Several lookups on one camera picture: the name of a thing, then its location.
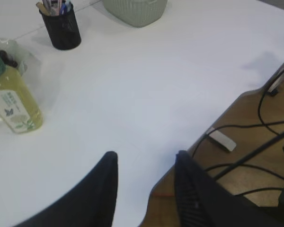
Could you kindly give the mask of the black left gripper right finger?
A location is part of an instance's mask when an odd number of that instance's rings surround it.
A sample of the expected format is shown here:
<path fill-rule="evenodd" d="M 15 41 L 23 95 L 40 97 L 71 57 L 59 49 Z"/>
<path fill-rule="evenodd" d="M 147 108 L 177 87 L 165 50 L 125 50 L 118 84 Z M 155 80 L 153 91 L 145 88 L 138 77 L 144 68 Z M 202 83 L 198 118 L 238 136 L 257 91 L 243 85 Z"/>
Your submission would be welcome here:
<path fill-rule="evenodd" d="M 182 227 L 280 227 L 231 195 L 181 150 L 175 161 L 175 198 Z"/>

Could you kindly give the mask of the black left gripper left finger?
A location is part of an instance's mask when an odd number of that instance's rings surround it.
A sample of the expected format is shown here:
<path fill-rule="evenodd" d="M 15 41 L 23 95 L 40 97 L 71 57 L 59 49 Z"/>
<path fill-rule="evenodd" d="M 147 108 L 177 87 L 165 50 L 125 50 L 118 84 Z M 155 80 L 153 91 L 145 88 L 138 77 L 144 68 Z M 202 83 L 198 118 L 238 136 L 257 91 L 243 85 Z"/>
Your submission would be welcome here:
<path fill-rule="evenodd" d="M 110 227 L 118 190 L 118 156 L 109 151 L 68 193 L 21 227 Z"/>

